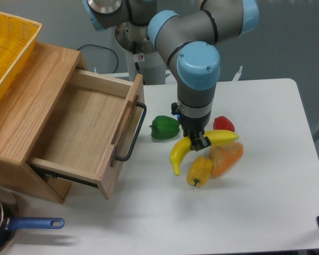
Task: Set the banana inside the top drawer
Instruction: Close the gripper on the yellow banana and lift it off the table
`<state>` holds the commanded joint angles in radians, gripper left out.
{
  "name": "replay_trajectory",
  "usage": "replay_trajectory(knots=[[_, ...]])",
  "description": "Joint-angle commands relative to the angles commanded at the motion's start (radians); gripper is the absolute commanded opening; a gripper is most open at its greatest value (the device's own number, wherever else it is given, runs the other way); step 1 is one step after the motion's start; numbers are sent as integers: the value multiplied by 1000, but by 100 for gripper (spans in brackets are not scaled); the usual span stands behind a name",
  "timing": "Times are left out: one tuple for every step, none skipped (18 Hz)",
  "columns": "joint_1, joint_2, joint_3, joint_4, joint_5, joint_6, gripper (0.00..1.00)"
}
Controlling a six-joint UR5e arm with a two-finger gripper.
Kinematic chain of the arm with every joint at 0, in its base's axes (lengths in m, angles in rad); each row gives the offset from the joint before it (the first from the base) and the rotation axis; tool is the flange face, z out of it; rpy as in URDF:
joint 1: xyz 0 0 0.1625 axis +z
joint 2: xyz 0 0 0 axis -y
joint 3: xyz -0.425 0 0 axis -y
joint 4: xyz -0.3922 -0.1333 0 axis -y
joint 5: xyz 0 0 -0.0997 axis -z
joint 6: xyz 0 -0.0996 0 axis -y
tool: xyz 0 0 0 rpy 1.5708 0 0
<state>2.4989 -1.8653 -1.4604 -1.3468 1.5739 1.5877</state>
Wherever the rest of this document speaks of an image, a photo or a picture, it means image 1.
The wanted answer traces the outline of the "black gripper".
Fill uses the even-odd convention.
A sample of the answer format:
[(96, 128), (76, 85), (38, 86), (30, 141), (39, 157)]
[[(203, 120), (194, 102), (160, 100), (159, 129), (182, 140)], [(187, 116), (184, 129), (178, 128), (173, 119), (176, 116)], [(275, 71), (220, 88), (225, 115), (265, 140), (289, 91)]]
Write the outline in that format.
[(212, 143), (210, 139), (204, 136), (205, 127), (209, 122), (211, 112), (198, 118), (192, 118), (179, 110), (178, 103), (172, 103), (171, 114), (177, 117), (177, 120), (183, 129), (183, 136), (189, 137), (191, 151), (198, 151), (199, 149), (205, 149), (211, 146)]

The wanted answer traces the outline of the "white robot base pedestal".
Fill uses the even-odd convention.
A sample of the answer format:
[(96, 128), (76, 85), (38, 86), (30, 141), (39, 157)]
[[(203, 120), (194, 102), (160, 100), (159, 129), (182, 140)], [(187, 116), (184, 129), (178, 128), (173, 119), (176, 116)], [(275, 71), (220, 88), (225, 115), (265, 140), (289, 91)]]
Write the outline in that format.
[(146, 26), (131, 22), (117, 25), (115, 39), (124, 51), (131, 81), (141, 74), (146, 85), (165, 84), (166, 65), (150, 41)]

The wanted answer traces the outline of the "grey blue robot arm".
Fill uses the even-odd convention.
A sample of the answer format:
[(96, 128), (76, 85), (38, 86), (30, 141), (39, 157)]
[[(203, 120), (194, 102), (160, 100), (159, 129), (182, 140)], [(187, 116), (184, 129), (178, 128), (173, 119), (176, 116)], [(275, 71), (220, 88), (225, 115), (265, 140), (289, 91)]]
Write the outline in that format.
[(84, 1), (96, 30), (115, 29), (115, 39), (132, 54), (128, 68), (147, 75), (139, 55), (158, 55), (175, 77), (178, 118), (191, 150), (211, 145), (205, 133), (220, 77), (217, 43), (255, 29), (259, 22), (256, 1), (197, 1), (198, 10), (181, 17), (159, 11), (157, 1)]

